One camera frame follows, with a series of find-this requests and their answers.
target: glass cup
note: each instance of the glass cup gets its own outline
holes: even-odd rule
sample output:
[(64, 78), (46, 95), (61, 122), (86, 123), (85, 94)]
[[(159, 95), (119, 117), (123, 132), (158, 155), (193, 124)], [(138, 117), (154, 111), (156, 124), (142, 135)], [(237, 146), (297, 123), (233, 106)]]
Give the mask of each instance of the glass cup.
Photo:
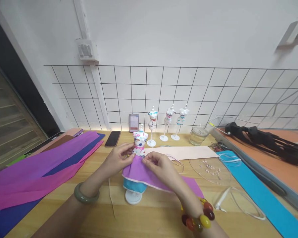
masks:
[(194, 126), (191, 130), (189, 142), (194, 146), (200, 146), (208, 135), (209, 132), (206, 129), (201, 126)]

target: amber bead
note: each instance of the amber bead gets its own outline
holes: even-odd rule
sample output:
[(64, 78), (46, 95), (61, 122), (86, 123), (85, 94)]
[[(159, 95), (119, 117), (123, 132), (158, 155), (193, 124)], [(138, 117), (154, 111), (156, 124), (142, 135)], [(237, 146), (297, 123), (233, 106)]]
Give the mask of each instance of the amber bead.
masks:
[(203, 204), (203, 206), (204, 206), (204, 208), (209, 208), (209, 209), (211, 209), (211, 210), (213, 211), (213, 207), (212, 207), (211, 203), (209, 203), (209, 202), (205, 202), (205, 203)]
[(203, 231), (203, 227), (200, 220), (197, 218), (193, 218), (192, 222), (193, 222), (194, 230), (201, 233)]
[(189, 228), (190, 231), (193, 231), (194, 230), (192, 218), (188, 218), (186, 220), (186, 226)]
[(203, 210), (204, 215), (206, 215), (210, 220), (214, 220), (215, 219), (215, 215), (213, 213), (213, 211), (209, 208), (205, 208)]
[(187, 214), (184, 214), (181, 216), (181, 220), (182, 220), (182, 223), (183, 225), (186, 226), (186, 220), (189, 218), (189, 216)]
[(206, 215), (200, 216), (200, 222), (202, 223), (202, 226), (204, 226), (205, 228), (211, 227), (210, 219)]
[(207, 200), (205, 198), (200, 198), (200, 201), (202, 202), (202, 204), (204, 204), (205, 202), (207, 202)]

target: blue paper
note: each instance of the blue paper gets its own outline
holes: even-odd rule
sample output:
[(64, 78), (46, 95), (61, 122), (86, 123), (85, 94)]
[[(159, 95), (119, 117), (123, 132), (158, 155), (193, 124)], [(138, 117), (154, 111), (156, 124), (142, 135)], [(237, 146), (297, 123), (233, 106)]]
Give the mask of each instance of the blue paper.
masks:
[(143, 193), (146, 190), (147, 185), (144, 183), (141, 183), (141, 182), (134, 182), (134, 181), (130, 181), (130, 180), (124, 178), (123, 187), (130, 191), (134, 191), (137, 193)]
[[(99, 134), (99, 137), (96, 140), (91, 142), (89, 145), (73, 155), (71, 158), (65, 160), (57, 167), (50, 170), (43, 177), (53, 175), (61, 171), (62, 169), (78, 163), (81, 158), (84, 157), (84, 155), (86, 155), (99, 141), (102, 140), (102, 138), (104, 138), (104, 136), (104, 134)], [(0, 210), (0, 238), (3, 238), (6, 234), (8, 234), (9, 231), (12, 230), (12, 228), (15, 227), (16, 224), (18, 224), (19, 221), (21, 221), (42, 199), (43, 198), (33, 202), (28, 202), (25, 204)]]
[[(236, 156), (232, 151), (228, 150), (217, 152), (217, 154)], [(226, 156), (222, 156), (221, 159), (232, 160)], [(226, 165), (226, 167), (284, 238), (298, 237), (298, 220), (277, 200), (243, 162), (237, 167), (229, 165)]]

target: black cable bundle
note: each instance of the black cable bundle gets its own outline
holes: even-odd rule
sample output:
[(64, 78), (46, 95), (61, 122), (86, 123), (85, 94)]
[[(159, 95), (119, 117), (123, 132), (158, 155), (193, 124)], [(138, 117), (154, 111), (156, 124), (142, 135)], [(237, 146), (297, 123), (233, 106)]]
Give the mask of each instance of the black cable bundle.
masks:
[(254, 146), (257, 149), (280, 157), (282, 160), (298, 165), (298, 144), (280, 138), (270, 132), (263, 132), (254, 127), (240, 127), (235, 122), (225, 126), (225, 132), (230, 132), (239, 140)]

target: pink phone case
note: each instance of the pink phone case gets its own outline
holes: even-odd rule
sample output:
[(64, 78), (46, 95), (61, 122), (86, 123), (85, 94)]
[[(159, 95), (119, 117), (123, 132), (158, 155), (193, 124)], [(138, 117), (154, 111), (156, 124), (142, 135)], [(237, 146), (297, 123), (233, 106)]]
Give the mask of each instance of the pink phone case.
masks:
[(129, 132), (139, 131), (139, 114), (129, 114)]

